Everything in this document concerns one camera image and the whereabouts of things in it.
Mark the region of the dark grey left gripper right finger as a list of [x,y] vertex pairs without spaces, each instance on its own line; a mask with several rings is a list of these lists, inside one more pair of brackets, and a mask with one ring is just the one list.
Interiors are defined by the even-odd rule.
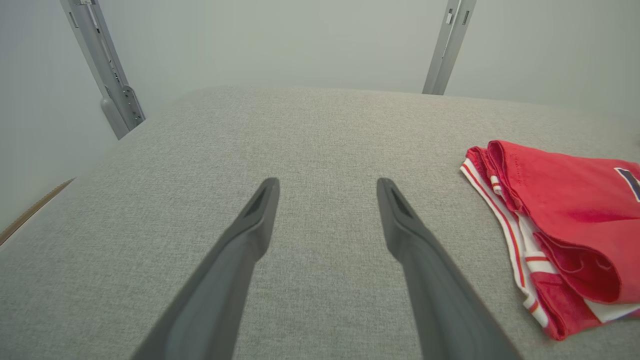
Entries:
[[378,178],[376,194],[386,246],[406,279],[423,360],[523,360],[396,183]]

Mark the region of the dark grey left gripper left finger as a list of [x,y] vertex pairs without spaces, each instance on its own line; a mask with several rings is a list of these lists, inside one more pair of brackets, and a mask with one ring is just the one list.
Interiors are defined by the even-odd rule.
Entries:
[[280,197],[266,178],[162,313],[131,360],[232,360],[256,263]]

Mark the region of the grey metal partition post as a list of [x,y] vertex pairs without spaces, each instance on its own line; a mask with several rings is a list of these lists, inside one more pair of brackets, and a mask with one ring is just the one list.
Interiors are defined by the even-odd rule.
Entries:
[[477,0],[446,0],[423,94],[445,94],[476,4]]

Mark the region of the grey metal side frame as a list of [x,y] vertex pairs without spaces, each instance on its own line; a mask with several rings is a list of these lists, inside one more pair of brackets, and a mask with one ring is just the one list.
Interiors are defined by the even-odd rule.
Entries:
[[59,0],[96,81],[100,108],[117,139],[146,120],[127,80],[98,0]]

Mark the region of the red and white t-shirt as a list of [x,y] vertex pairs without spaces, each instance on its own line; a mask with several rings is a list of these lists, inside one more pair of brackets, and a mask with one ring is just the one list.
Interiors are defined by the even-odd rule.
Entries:
[[492,140],[461,172],[498,220],[523,306],[553,340],[640,318],[640,164]]

